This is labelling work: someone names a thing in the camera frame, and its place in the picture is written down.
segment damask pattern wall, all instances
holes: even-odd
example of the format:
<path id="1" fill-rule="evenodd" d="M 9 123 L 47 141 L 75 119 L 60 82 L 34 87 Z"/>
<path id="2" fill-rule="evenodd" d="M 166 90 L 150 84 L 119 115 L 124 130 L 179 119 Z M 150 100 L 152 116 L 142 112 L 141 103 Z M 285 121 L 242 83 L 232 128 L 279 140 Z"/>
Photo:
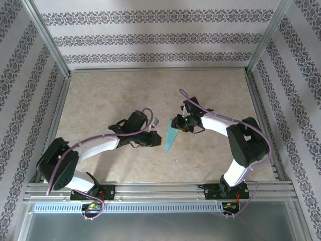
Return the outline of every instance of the damask pattern wall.
<path id="1" fill-rule="evenodd" d="M 35 0 L 69 68 L 245 67 L 279 0 Z"/>
<path id="2" fill-rule="evenodd" d="M 321 240 L 321 1 L 295 0 L 253 76 L 313 240 Z"/>
<path id="3" fill-rule="evenodd" d="M 19 0 L 0 0 L 0 240 L 11 240 L 64 76 Z"/>

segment enclosure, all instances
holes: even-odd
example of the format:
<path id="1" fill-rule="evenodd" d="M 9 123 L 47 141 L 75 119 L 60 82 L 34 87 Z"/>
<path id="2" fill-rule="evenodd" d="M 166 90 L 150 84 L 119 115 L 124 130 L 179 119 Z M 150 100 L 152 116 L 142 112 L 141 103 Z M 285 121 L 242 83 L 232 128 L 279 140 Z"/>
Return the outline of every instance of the enclosure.
<path id="1" fill-rule="evenodd" d="M 0 7 L 1 240 L 321 240 L 319 0 Z M 221 202 L 197 189 L 219 183 L 231 165 L 223 135 L 179 132 L 165 153 L 169 121 L 185 100 L 180 88 L 217 113 L 254 117 L 272 144 L 270 161 L 247 176 L 258 192 L 235 219 L 213 215 Z M 103 133 L 145 107 L 159 120 L 160 146 L 128 145 L 77 165 L 115 185 L 99 226 L 83 220 L 69 189 L 45 195 L 36 163 L 55 138 Z M 70 234 L 66 223 L 99 231 Z"/>

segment black mounting bracket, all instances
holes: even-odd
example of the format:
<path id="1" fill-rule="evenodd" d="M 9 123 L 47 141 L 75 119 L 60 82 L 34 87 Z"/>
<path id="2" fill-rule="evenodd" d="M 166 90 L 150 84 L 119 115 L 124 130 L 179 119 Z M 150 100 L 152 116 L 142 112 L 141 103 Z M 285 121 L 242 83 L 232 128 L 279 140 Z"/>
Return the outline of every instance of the black mounting bracket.
<path id="1" fill-rule="evenodd" d="M 199 188 L 204 190 L 204 196 L 206 200 L 227 200 L 227 199 L 237 199 L 236 193 L 240 195 L 240 199 L 249 199 L 249 191 L 247 184 L 242 183 L 239 188 L 227 195 L 222 196 L 222 190 L 220 189 L 219 183 L 207 183 L 203 185 L 198 185 Z"/>
<path id="2" fill-rule="evenodd" d="M 109 185 L 109 184 L 106 184 L 106 185 L 103 184 L 102 185 L 102 184 L 100 184 L 99 188 L 97 189 L 97 194 L 94 195 L 94 196 L 96 196 L 96 197 L 98 197 L 100 199 L 107 200 L 107 201 L 113 201 L 114 197 L 115 197 L 115 189 L 116 189 L 115 185 Z M 94 200 L 94 199 L 86 197 L 86 196 L 78 193 L 75 190 L 71 191 L 70 201 L 84 201 L 84 200 Z"/>

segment patterned wallpaper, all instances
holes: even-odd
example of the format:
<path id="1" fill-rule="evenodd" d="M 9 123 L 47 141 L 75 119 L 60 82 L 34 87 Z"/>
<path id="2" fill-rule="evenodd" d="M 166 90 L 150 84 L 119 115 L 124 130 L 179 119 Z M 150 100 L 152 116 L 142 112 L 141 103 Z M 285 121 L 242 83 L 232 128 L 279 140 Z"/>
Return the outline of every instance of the patterned wallpaper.
<path id="1" fill-rule="evenodd" d="M 321 240 L 320 16 L 320 2 L 293 1 L 253 71 L 313 240 Z"/>
<path id="2" fill-rule="evenodd" d="M 279 0 L 34 2 L 73 70 L 245 67 Z"/>
<path id="3" fill-rule="evenodd" d="M 64 76 L 19 0 L 0 0 L 0 240 L 11 240 Z"/>

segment wall stripe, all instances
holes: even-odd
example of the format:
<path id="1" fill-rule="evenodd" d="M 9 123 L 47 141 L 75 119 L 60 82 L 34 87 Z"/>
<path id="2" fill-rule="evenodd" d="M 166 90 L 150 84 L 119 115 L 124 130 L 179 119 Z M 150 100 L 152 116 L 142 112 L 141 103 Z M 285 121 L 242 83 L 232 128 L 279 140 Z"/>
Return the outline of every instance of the wall stripe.
<path id="1" fill-rule="evenodd" d="M 312 186 L 310 182 L 308 181 L 308 177 L 306 176 L 306 171 L 302 167 L 302 161 L 301 157 L 297 153 L 296 145 L 294 142 L 294 139 L 291 135 L 291 132 L 289 131 L 289 127 L 287 125 L 287 121 L 284 117 L 283 110 L 281 108 L 281 105 L 277 99 L 276 93 L 274 91 L 272 82 L 270 80 L 270 77 L 267 73 L 266 67 L 262 61 L 262 59 L 259 60 L 258 64 L 256 65 L 257 70 L 260 74 L 260 77 L 263 82 L 263 86 L 266 91 L 266 95 L 268 97 L 268 100 L 270 102 L 271 108 L 274 113 L 274 117 L 276 120 L 276 123 L 278 124 L 278 129 L 280 131 L 280 134 L 282 136 L 285 149 L 288 153 L 288 158 L 290 160 L 290 163 L 293 166 L 294 174 L 297 178 L 297 181 L 299 183 L 299 188 L 301 192 L 303 193 L 303 198 L 306 206 L 308 207 L 308 212 L 310 213 L 311 221 L 314 223 L 314 227 L 316 229 L 316 235 L 318 238 L 321 239 L 321 213 L 320 207 L 318 206 L 318 202 L 316 198 L 313 196 L 314 192 L 311 191 Z M 257 89 L 257 92 L 259 93 L 258 87 L 256 82 L 254 81 L 255 88 Z M 261 105 L 263 106 L 263 102 L 261 97 L 259 97 Z"/>
<path id="2" fill-rule="evenodd" d="M 65 55 L 67 64 L 176 61 L 248 61 L 252 53 L 137 53 Z"/>
<path id="3" fill-rule="evenodd" d="M 12 221 L 13 211 L 17 207 L 18 197 L 21 194 L 22 184 L 25 181 L 26 171 L 29 168 L 29 163 L 30 163 L 32 156 L 33 156 L 33 150 L 34 150 L 34 147 L 37 143 L 37 139 L 40 134 L 40 130 L 41 130 L 41 127 L 42 127 L 42 124 L 43 124 L 43 121 L 44 121 L 44 118 L 46 115 L 48 105 L 50 103 L 51 95 L 53 93 L 55 84 L 57 82 L 57 77 L 59 75 L 59 72 L 60 72 L 60 69 L 59 69 L 58 65 L 55 63 L 54 67 L 52 69 L 52 72 L 50 74 L 50 78 L 48 80 L 46 89 L 45 89 L 44 94 L 42 96 L 41 104 L 38 107 L 38 111 L 35 116 L 33 126 L 31 127 L 31 131 L 29 133 L 29 137 L 26 142 L 26 147 L 23 151 L 23 155 L 21 156 L 21 160 L 19 161 L 17 172 L 14 175 L 15 181 L 14 181 L 12 187 L 10 188 L 9 196 L 7 197 L 7 202 L 4 205 L 4 212 L 2 212 L 2 214 L 1 214 L 2 217 L 0 219 L 0 240 L 6 239 L 6 233 L 8 232 L 9 226 Z"/>
<path id="4" fill-rule="evenodd" d="M 14 113 L 14 117 L 12 118 L 12 122 L 10 123 L 10 125 L 8 126 L 8 130 L 6 131 L 7 135 L 4 137 L 0 149 L 0 181 L 2 180 L 2 175 L 6 171 L 6 165 L 11 157 L 11 152 L 13 151 L 13 147 L 16 144 L 17 136 L 20 133 L 20 128 L 25 120 L 29 106 L 31 104 L 49 56 L 49 49 L 46 45 L 44 45 L 35 63 L 33 71 L 31 72 L 21 99 L 19 100 L 19 104 L 16 108 L 17 110 Z"/>
<path id="5" fill-rule="evenodd" d="M 257 44 L 261 34 L 248 33 L 181 33 L 118 34 L 54 37 L 58 47 L 133 44 Z"/>
<path id="6" fill-rule="evenodd" d="M 287 17 L 284 17 L 279 24 L 279 30 L 284 37 L 284 40 L 288 44 L 293 57 L 296 60 L 298 67 L 300 68 L 302 75 L 305 77 L 308 87 L 313 93 L 317 104 L 321 109 L 321 80 L 320 73 L 315 67 L 315 64 L 309 57 L 309 53 L 306 51 L 303 42 L 295 32 L 293 25 Z"/>
<path id="7" fill-rule="evenodd" d="M 143 10 L 41 14 L 47 26 L 87 24 L 268 22 L 273 10 Z"/>
<path id="8" fill-rule="evenodd" d="M 14 50 L 12 58 L 7 64 L 7 68 L 3 71 L 1 75 L 0 82 L 0 111 L 2 106 L 6 102 L 6 98 L 10 93 L 12 84 L 16 81 L 17 74 L 20 72 L 20 68 L 24 63 L 27 54 L 38 34 L 38 30 L 32 21 L 28 24 L 27 29 L 23 33 L 17 48 Z"/>
<path id="9" fill-rule="evenodd" d="M 319 138 L 316 137 L 316 132 L 310 123 L 310 118 L 307 116 L 300 96 L 297 94 L 291 76 L 288 74 L 281 55 L 272 40 L 266 47 L 266 50 L 284 87 L 285 94 L 288 96 L 296 122 L 304 135 L 303 139 L 306 142 L 306 146 L 309 147 L 310 154 L 313 156 L 312 160 L 314 161 L 315 167 L 319 170 L 319 175 L 321 175 L 321 144 Z"/>
<path id="10" fill-rule="evenodd" d="M 261 107 L 262 107 L 263 115 L 264 115 L 264 118 L 265 118 L 265 121 L 266 121 L 266 124 L 267 124 L 267 128 L 269 129 L 269 133 L 270 133 L 270 136 L 271 136 L 271 139 L 272 139 L 272 144 L 273 144 L 274 149 L 275 149 L 277 160 L 279 161 L 282 173 L 284 175 L 284 180 L 280 179 L 280 181 L 289 181 L 291 179 L 289 178 L 289 176 L 287 175 L 287 173 L 285 171 L 284 164 L 283 164 L 281 156 L 280 156 L 280 152 L 279 152 L 279 150 L 278 150 L 278 148 L 277 148 L 277 146 L 275 144 L 275 139 L 274 139 L 273 131 L 272 131 L 272 128 L 271 128 L 271 124 L 270 124 L 269 118 L 267 117 L 267 113 L 266 113 L 265 107 L 263 105 L 263 101 L 261 99 L 260 92 L 259 92 L 259 90 L 257 88 L 256 82 L 255 82 L 255 77 L 254 77 L 252 72 L 250 73 L 250 75 L 252 77 L 252 80 L 253 80 L 253 83 L 254 83 L 258 98 L 260 100 L 260 104 L 261 104 Z"/>
<path id="11" fill-rule="evenodd" d="M 312 30 L 321 41 L 321 7 L 316 0 L 295 0 L 297 7 L 306 17 L 306 21 L 310 24 Z"/>
<path id="12" fill-rule="evenodd" d="M 22 9 L 20 0 L 7 0 L 0 11 L 0 43 Z"/>

